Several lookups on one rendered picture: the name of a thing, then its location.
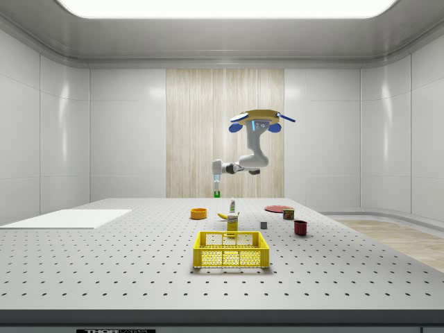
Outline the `yellow basket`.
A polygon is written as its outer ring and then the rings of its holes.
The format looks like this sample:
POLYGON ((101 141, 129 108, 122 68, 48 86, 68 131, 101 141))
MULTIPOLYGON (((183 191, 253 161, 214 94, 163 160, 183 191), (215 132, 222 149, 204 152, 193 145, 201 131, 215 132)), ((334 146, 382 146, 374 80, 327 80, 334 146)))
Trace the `yellow basket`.
POLYGON ((200 231, 194 267, 269 267, 269 247, 258 231, 200 231))

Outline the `drone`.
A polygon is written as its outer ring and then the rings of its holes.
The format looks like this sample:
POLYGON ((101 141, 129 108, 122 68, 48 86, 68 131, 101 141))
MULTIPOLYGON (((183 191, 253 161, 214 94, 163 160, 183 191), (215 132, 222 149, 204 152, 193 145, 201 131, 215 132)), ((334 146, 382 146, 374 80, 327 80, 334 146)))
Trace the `drone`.
POLYGON ((278 133, 282 129, 279 124, 280 119, 295 122, 294 119, 284 116, 275 110, 249 110, 231 118, 230 122, 232 124, 229 127, 229 131, 231 133, 238 132, 243 126, 252 125, 253 121, 270 121, 268 131, 278 133))

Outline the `white board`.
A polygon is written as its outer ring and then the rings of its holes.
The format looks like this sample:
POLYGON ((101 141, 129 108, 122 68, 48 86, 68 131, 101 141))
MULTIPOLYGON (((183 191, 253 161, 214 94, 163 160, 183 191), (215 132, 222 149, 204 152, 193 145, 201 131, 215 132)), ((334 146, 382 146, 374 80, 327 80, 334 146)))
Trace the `white board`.
POLYGON ((59 210, 0 226, 0 229, 96 229, 131 210, 59 210))

